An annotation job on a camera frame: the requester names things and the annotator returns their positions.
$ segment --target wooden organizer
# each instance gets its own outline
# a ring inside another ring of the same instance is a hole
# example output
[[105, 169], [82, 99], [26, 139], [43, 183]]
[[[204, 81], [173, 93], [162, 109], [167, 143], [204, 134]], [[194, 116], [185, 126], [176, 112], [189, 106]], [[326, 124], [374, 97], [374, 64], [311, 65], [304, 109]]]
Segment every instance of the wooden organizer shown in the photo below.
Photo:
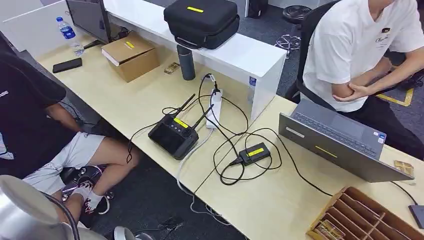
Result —
[[[326, 220], [345, 236], [322, 234], [318, 227]], [[306, 234], [314, 240], [424, 240], [419, 231], [354, 187], [335, 194]]]

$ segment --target brown box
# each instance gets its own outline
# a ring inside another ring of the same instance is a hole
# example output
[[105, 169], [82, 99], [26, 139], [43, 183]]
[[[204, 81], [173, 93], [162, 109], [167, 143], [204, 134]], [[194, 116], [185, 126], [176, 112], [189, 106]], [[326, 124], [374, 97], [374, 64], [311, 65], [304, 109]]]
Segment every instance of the brown box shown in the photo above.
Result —
[[[323, 230], [326, 223], [332, 227]], [[354, 187], [336, 193], [306, 234], [314, 240], [424, 240], [419, 231]]]
[[156, 48], [135, 33], [103, 46], [101, 52], [128, 83], [160, 65]]

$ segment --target yellow floor marking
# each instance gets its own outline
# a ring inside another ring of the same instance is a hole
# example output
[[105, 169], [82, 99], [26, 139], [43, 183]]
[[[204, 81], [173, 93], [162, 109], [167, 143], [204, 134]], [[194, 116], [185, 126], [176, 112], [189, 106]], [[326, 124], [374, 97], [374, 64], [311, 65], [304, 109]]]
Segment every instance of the yellow floor marking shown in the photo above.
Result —
[[377, 97], [384, 99], [384, 100], [387, 100], [387, 101], [390, 101], [390, 102], [395, 103], [395, 104], [402, 105], [404, 107], [408, 107], [409, 105], [411, 105], [413, 95], [414, 95], [414, 89], [411, 88], [406, 92], [406, 96], [405, 96], [404, 101], [399, 101], [397, 99], [394, 99], [392, 97], [389, 97], [389, 96], [386, 96], [386, 95], [383, 95], [383, 94], [378, 94]]

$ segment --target white sock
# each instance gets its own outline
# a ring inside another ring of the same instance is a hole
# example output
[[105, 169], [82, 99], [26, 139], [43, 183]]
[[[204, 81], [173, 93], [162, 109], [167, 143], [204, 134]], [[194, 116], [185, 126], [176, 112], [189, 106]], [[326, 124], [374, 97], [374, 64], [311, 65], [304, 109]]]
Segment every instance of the white sock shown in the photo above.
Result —
[[102, 200], [103, 196], [96, 195], [94, 192], [90, 192], [88, 197], [90, 201], [88, 201], [88, 206], [91, 209], [96, 209], [97, 205], [100, 203], [100, 200]]
[[92, 190], [89, 187], [80, 186], [80, 187], [75, 188], [75, 190], [72, 192], [71, 196], [74, 195], [74, 194], [80, 194], [83, 198], [83, 201], [85, 202], [91, 191]]

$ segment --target smartphone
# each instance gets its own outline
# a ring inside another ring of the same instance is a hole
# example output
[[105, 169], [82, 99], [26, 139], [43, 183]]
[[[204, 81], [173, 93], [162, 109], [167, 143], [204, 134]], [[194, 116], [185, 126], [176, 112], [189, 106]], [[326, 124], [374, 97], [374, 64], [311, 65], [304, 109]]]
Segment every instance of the smartphone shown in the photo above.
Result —
[[83, 65], [83, 60], [81, 57], [75, 58], [73, 60], [65, 61], [62, 63], [58, 63], [53, 65], [53, 73], [60, 73], [69, 69], [74, 69], [81, 67]]

